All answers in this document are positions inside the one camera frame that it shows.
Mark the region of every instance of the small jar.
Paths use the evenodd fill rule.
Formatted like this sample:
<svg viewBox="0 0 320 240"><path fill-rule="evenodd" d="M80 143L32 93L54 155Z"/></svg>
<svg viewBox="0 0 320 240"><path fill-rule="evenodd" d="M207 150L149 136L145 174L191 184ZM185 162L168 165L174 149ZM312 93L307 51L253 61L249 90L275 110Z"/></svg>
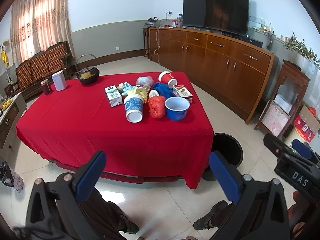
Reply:
<svg viewBox="0 0 320 240"><path fill-rule="evenodd" d="M45 95L49 95L51 93L51 87L49 86L49 79L45 79L40 83L42 87L42 91Z"/></svg>

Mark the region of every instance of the red tablecloth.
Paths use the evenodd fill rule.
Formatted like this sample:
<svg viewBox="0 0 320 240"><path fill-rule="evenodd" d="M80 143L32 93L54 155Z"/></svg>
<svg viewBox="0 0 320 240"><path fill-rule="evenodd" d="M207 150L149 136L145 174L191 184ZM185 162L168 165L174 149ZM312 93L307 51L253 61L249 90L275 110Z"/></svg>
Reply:
<svg viewBox="0 0 320 240"><path fill-rule="evenodd" d="M104 88L121 82L135 84L139 76L159 73L130 73L100 76L84 87L68 80L68 87L47 96L42 94L17 123L17 135L44 159L79 167L97 151L107 155L104 171L141 177L184 177L196 188L208 164L213 129L204 109L183 72L173 72L179 84L193 94L187 116L174 122L166 116L153 119L148 104L143 119L130 123L124 105L111 107Z"/></svg>

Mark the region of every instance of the shoe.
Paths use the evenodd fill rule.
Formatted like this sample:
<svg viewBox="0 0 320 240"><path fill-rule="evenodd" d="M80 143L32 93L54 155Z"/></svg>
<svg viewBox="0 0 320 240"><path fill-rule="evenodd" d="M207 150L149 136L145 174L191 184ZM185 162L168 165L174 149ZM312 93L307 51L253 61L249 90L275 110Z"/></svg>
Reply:
<svg viewBox="0 0 320 240"><path fill-rule="evenodd" d="M215 204L210 212L206 214L204 217L199 218L196 222L193 223L193 228L195 230L203 230L203 229L210 229L209 221L214 217L214 215L222 210L223 208L227 207L228 203L224 200L219 201Z"/></svg>
<svg viewBox="0 0 320 240"><path fill-rule="evenodd" d="M126 229L123 230L124 233L134 235L139 232L139 227L135 223L133 223L131 220L128 219L127 215L121 210L120 207L118 207L116 204L114 204L111 201L109 201L108 203L116 210L116 212L124 220L124 223L127 227Z"/></svg>

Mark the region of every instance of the television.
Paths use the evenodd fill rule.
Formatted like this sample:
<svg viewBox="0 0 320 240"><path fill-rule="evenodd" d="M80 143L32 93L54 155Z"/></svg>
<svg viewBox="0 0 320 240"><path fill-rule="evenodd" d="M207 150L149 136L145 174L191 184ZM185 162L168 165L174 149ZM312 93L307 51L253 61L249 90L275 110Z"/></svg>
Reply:
<svg viewBox="0 0 320 240"><path fill-rule="evenodd" d="M247 34L249 0L183 0L182 25Z"/></svg>

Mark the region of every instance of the fabric sofa cushion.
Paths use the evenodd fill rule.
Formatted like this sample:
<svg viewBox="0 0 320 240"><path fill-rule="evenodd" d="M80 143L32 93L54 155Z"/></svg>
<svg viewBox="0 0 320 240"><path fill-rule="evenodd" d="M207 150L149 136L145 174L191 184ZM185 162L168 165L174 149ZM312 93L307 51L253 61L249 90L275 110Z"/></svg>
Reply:
<svg viewBox="0 0 320 240"><path fill-rule="evenodd" d="M65 44L60 44L45 53L48 57L49 73L54 73L63 68L61 57L66 54Z"/></svg>
<svg viewBox="0 0 320 240"><path fill-rule="evenodd" d="M17 80L19 88L26 88L33 82L33 76L31 71L31 61L24 63L16 68Z"/></svg>
<svg viewBox="0 0 320 240"><path fill-rule="evenodd" d="M31 60L31 69L34 82L48 76L48 56L45 52Z"/></svg>

